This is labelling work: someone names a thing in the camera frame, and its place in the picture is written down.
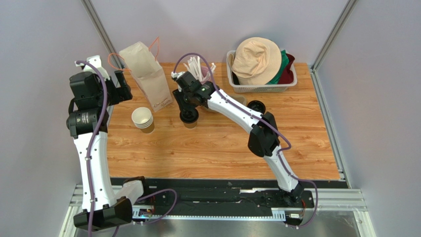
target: wooden tabletop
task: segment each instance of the wooden tabletop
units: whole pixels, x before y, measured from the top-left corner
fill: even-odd
[[[174,63],[162,63],[170,91],[177,88],[170,73]],[[215,81],[234,94],[226,65],[217,63]],[[339,179],[334,155],[307,64],[295,63],[298,84],[281,93],[242,93],[247,102],[260,100],[292,143],[284,151],[295,174],[305,179]],[[183,65],[177,71],[185,71]],[[227,117],[198,108],[194,129],[187,129],[172,104],[154,113],[155,131],[144,134],[131,121],[138,107],[151,108],[129,74],[133,99],[114,107],[108,129],[108,165],[114,177],[274,179],[266,162],[247,148],[249,136]]]

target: orange bag handle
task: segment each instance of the orange bag handle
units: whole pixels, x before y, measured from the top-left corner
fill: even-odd
[[[131,71],[129,68],[121,69],[121,68],[116,68],[116,67],[114,67],[114,65],[113,65],[113,64],[111,63],[111,61],[110,61],[110,59],[111,59],[111,55],[116,55],[117,57],[121,58],[125,64],[126,64],[126,61],[125,61],[125,60],[124,60],[124,58],[123,58],[122,56],[120,56],[118,53],[110,53],[110,54],[108,55],[108,64],[109,64],[112,68],[117,69],[117,70],[120,70],[120,71],[123,71],[123,72],[130,72],[130,71]]]
[[[157,60],[157,56],[159,54],[159,36],[153,41],[153,43],[151,44],[151,46],[149,46],[149,51],[151,51],[152,46],[154,46],[154,44],[158,42],[158,50],[157,50],[157,55],[155,55],[155,61]]]

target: basket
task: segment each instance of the basket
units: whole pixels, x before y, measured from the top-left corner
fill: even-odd
[[[294,75],[294,81],[290,84],[276,84],[276,85],[236,85],[232,79],[232,70],[229,63],[229,55],[233,54],[235,56],[235,50],[231,50],[227,53],[227,73],[229,84],[234,88],[236,93],[250,93],[250,92],[284,92],[288,87],[297,85],[297,74],[295,72],[295,67],[291,65],[291,71]]]

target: beige bucket hat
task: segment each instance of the beige bucket hat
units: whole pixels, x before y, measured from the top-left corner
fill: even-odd
[[[276,76],[281,63],[281,51],[274,42],[253,37],[238,46],[232,71],[241,85],[264,85]]]

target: white paper bag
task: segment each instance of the white paper bag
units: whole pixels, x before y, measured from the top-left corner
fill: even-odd
[[[120,56],[154,112],[172,103],[164,70],[144,43],[137,42],[121,50]]]

